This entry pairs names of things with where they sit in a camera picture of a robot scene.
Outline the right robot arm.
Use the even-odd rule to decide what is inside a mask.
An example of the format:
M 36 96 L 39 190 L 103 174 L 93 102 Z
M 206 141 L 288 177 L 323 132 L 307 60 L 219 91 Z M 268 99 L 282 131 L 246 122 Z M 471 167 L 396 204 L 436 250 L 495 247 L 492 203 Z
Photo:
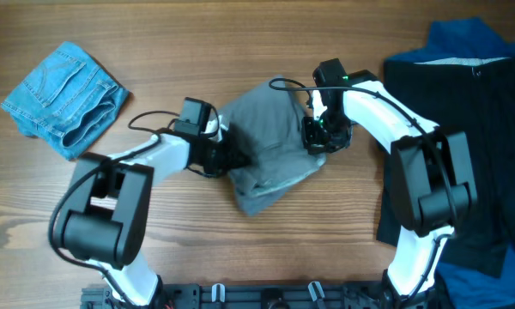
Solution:
M 416 305 L 433 290 L 446 242 L 476 206 L 467 137 L 413 112 L 370 71 L 347 73 L 337 58 L 320 63 L 312 78 L 316 85 L 307 91 L 312 116 L 302 120 L 309 154 L 347 148 L 354 124 L 388 153 L 390 203 L 400 232 L 380 301 L 393 308 Z

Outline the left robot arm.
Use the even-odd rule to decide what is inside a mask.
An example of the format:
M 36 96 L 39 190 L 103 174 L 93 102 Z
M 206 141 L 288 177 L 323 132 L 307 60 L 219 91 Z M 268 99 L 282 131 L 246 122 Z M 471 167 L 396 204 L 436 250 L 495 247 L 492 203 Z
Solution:
M 210 103 L 187 97 L 172 117 L 167 126 L 149 130 L 147 142 L 123 153 L 84 154 L 49 220 L 52 250 L 100 272 L 112 291 L 105 300 L 112 308 L 173 307 L 140 252 L 153 186 L 184 170 L 217 179 L 251 162 Z

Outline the grey shorts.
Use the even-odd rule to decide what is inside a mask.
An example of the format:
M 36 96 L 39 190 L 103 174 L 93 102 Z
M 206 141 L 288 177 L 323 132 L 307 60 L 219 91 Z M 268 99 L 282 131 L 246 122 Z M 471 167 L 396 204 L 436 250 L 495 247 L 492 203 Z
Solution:
M 326 162 L 324 154 L 309 154 L 303 146 L 306 112 L 295 94 L 274 90 L 264 82 L 221 107 L 219 113 L 251 160 L 228 173 L 235 201 L 248 216 L 273 205 Z

